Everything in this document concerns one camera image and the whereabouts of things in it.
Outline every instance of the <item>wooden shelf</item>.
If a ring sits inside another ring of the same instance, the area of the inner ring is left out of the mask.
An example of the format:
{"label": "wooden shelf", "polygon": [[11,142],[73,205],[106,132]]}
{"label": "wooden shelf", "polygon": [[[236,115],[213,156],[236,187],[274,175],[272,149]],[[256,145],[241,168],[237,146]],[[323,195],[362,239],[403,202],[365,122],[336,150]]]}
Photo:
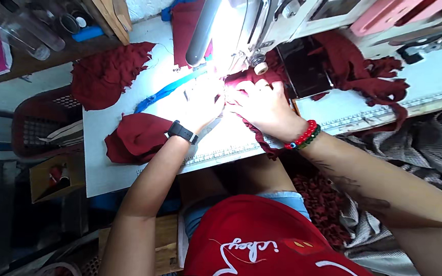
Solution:
{"label": "wooden shelf", "polygon": [[42,71],[54,66],[82,59],[95,53],[114,49],[122,43],[116,37],[107,37],[101,35],[86,41],[76,42],[71,37],[63,38],[66,47],[60,52],[51,50],[51,55],[46,60],[37,60],[27,53],[11,47],[13,55],[13,64],[11,72],[0,76],[0,83],[13,78],[29,75],[34,72]]}

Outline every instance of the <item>red fabric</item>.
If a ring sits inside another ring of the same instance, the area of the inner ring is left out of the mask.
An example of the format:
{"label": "red fabric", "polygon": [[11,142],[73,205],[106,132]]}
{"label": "red fabric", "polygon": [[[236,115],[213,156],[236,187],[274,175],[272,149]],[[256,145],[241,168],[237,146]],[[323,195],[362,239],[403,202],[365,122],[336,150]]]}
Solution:
{"label": "red fabric", "polygon": [[313,178],[296,175],[292,179],[296,191],[304,198],[311,222],[335,250],[343,250],[351,236],[340,224],[341,205],[346,197],[332,189],[332,182],[318,172]]}
{"label": "red fabric", "polygon": [[[204,0],[189,3],[178,3],[171,10],[171,26],[173,32],[173,64],[178,67],[187,66],[185,54],[189,48],[195,25],[204,6]],[[213,42],[209,43],[206,54],[213,52]]]}
{"label": "red fabric", "polygon": [[[228,76],[225,79],[224,83],[231,88],[235,88],[237,84],[239,84],[243,81],[248,80],[253,83],[256,83],[257,81],[259,81],[263,78],[266,79],[269,84],[273,83],[273,82],[278,82],[278,81],[282,81],[285,83],[288,82],[286,72],[284,71],[284,65],[282,64],[282,62],[279,59],[278,54],[274,50],[266,53],[265,62],[267,62],[267,66],[269,67],[269,69],[267,70],[266,73],[259,76],[259,75],[255,74],[253,68],[250,67],[246,71],[238,72],[236,74]],[[235,102],[230,102],[230,100],[227,100],[226,103],[232,104],[232,105],[237,104]],[[245,125],[251,131],[255,132],[255,139],[259,143],[260,147],[265,152],[267,152],[267,156],[270,159],[275,160],[283,149],[271,148],[269,146],[269,144],[267,144],[267,142],[264,141],[264,135],[262,134],[262,132],[258,128],[256,128],[254,125],[252,125],[251,123],[249,123],[245,119],[243,119],[243,123],[245,123]]]}
{"label": "red fabric", "polygon": [[149,162],[167,142],[165,133],[171,124],[147,113],[123,116],[117,129],[105,138],[108,158],[114,163]]}
{"label": "red fabric", "polygon": [[269,144],[267,144],[267,142],[264,141],[264,134],[260,131],[260,129],[254,127],[253,124],[251,124],[244,118],[243,118],[243,123],[245,123],[245,126],[248,127],[251,131],[255,132],[255,140],[257,140],[260,147],[267,153],[267,157],[275,161],[278,155],[280,154],[280,151],[284,149],[271,148],[271,146],[269,146]]}
{"label": "red fabric", "polygon": [[328,93],[330,93],[330,92],[323,92],[323,93],[320,93],[320,94],[316,94],[316,95],[311,96],[310,99],[312,101],[318,101],[321,98],[325,97],[325,95],[327,95]]}
{"label": "red fabric", "polygon": [[[402,69],[400,60],[392,57],[365,60],[358,47],[335,31],[317,33],[313,37],[327,53],[329,64],[326,67],[331,71],[335,87],[363,93],[371,107],[375,104],[390,106],[397,116],[396,128],[400,128],[407,118],[407,110],[397,102],[405,98],[409,85],[404,79],[389,81],[378,78],[396,77],[396,72],[391,70]],[[310,54],[321,52],[322,49],[317,49]]]}
{"label": "red fabric", "polygon": [[332,250],[311,222],[285,204],[237,195],[202,217],[189,242],[185,275],[369,276]]}
{"label": "red fabric", "polygon": [[84,110],[102,110],[114,105],[124,88],[131,86],[144,63],[151,59],[150,42],[132,43],[97,53],[73,65],[71,93]]}
{"label": "red fabric", "polygon": [[284,65],[280,61],[277,52],[275,50],[269,51],[265,54],[265,57],[265,62],[269,69],[264,74],[259,76],[254,72],[253,68],[250,67],[248,70],[228,76],[224,83],[229,87],[234,88],[237,84],[243,81],[248,80],[256,83],[263,78],[266,79],[269,84],[278,81],[284,83],[288,82],[286,72],[284,71]]}

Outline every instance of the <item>wristwatch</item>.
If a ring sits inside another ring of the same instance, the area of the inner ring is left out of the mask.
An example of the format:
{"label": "wristwatch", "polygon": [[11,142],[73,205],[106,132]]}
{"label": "wristwatch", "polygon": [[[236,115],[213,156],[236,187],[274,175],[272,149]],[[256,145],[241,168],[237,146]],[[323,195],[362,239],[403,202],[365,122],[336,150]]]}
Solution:
{"label": "wristwatch", "polygon": [[171,124],[170,129],[168,129],[168,136],[172,137],[174,135],[182,137],[183,139],[189,141],[192,145],[195,145],[197,139],[199,139],[199,136],[197,136],[197,134],[193,133],[187,128],[184,128],[180,124],[179,120],[175,120],[175,122]]}

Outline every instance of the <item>red plastic basket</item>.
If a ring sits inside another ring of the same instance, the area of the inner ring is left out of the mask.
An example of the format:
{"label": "red plastic basket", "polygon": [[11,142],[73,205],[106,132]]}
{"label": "red plastic basket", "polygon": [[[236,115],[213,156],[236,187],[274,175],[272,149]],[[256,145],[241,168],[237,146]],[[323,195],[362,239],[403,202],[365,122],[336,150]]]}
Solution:
{"label": "red plastic basket", "polygon": [[23,101],[15,110],[11,146],[21,158],[49,158],[83,152],[83,143],[59,147],[40,141],[52,132],[83,119],[81,104],[71,96],[71,86],[42,92]]}

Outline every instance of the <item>gray fabric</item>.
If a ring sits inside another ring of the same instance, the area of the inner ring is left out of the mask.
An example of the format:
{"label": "gray fabric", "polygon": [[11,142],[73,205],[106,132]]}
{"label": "gray fabric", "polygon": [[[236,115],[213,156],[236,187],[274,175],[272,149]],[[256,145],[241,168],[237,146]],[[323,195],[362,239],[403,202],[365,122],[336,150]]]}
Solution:
{"label": "gray fabric", "polygon": [[[407,120],[396,132],[377,132],[363,140],[352,135],[338,138],[367,153],[392,163],[442,190],[442,111],[429,118]],[[361,266],[390,276],[419,275],[396,243],[391,232],[377,218],[359,210],[349,198],[341,211],[341,223],[351,234],[344,255]]]}

